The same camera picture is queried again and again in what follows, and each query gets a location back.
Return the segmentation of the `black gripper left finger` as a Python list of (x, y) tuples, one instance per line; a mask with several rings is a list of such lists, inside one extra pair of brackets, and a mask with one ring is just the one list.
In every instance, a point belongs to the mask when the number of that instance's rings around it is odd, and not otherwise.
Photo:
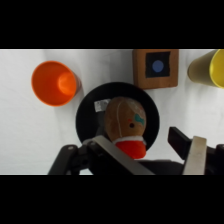
[(85, 169), (102, 175), (153, 175), (152, 171), (131, 159), (104, 136), (85, 140), (81, 147), (63, 146), (48, 174), (79, 175)]

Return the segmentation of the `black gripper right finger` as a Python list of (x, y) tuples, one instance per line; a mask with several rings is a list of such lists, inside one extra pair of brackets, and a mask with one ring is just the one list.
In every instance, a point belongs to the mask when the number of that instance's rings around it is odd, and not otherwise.
[(183, 175), (224, 175), (224, 144), (209, 147), (205, 138), (190, 139), (176, 127), (169, 128), (168, 143), (184, 161)]

